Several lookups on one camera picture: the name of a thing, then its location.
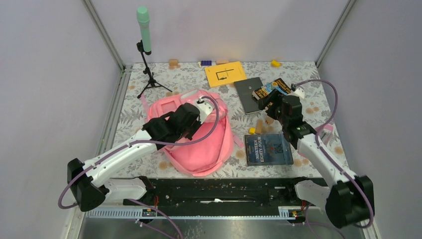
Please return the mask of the black tablet case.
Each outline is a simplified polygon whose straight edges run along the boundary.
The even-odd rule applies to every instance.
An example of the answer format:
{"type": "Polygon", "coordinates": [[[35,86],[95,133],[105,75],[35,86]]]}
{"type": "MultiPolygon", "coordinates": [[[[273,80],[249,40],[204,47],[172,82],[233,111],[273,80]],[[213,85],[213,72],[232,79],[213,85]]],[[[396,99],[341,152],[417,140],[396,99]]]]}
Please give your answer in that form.
{"type": "Polygon", "coordinates": [[[253,92],[262,86],[263,84],[259,77],[234,82],[234,87],[246,115],[260,111],[253,92]]]}

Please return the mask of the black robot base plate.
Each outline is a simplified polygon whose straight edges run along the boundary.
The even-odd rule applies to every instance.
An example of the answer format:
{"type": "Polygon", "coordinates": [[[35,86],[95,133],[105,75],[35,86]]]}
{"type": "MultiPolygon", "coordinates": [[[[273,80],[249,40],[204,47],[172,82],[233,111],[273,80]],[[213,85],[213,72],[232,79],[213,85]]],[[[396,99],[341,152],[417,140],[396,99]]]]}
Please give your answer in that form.
{"type": "Polygon", "coordinates": [[[248,212],[269,214],[277,207],[299,209],[302,201],[294,192],[297,178],[147,179],[147,192],[140,202],[164,213],[179,212],[230,215],[248,212]]]}

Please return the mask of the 169-Storey Treehouse book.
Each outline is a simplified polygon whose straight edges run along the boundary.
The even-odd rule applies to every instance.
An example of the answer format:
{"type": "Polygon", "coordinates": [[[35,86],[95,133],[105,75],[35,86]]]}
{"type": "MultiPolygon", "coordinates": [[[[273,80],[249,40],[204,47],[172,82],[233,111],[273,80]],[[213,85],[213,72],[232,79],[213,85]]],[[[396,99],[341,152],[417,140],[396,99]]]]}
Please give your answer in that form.
{"type": "Polygon", "coordinates": [[[273,90],[277,90],[284,95],[291,93],[291,88],[286,84],[282,78],[278,78],[270,83],[267,83],[252,92],[252,96],[256,99],[262,99],[268,96],[273,90]]]}

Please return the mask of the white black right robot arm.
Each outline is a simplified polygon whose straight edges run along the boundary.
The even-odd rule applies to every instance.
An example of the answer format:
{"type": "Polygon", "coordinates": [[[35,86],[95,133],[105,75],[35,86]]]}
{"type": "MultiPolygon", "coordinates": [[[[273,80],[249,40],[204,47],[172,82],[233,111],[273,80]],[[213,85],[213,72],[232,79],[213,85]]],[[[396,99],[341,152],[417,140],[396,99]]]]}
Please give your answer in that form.
{"type": "Polygon", "coordinates": [[[372,181],[339,165],[316,130],[304,121],[300,97],[273,90],[257,104],[281,124],[286,141],[311,162],[326,182],[325,187],[312,180],[298,182],[286,190],[287,202],[298,205],[305,200],[314,204],[339,229],[364,220],[372,224],[375,214],[372,181]]]}

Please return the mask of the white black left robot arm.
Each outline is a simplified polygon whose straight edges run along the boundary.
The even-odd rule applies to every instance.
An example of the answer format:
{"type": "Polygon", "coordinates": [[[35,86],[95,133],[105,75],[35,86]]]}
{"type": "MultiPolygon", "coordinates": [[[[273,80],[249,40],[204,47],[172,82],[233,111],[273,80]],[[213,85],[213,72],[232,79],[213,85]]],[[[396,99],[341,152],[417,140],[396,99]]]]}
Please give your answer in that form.
{"type": "Polygon", "coordinates": [[[136,158],[149,155],[164,146],[179,146],[181,138],[193,139],[194,134],[213,112],[204,100],[184,103],[173,112],[152,118],[131,138],[111,150],[85,162],[77,158],[67,164],[67,183],[75,198],[74,206],[87,212],[111,196],[122,196],[108,186],[112,175],[136,158]]]}

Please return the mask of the pink student backpack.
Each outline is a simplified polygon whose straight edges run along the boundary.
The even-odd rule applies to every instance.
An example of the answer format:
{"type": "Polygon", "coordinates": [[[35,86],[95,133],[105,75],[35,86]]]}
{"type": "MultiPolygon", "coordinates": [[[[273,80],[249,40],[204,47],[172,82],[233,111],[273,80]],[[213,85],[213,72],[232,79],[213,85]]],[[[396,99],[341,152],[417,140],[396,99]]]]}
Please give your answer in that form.
{"type": "Polygon", "coordinates": [[[185,94],[173,95],[157,100],[148,105],[146,98],[141,97],[142,105],[147,113],[146,120],[159,117],[170,111],[175,111],[183,103],[193,104],[198,98],[208,96],[213,98],[219,109],[218,123],[214,131],[204,140],[186,146],[164,146],[162,151],[175,168],[184,174],[195,177],[207,176],[219,168],[231,156],[234,145],[243,146],[240,139],[232,132],[228,120],[228,107],[219,94],[195,89],[185,94]]]}

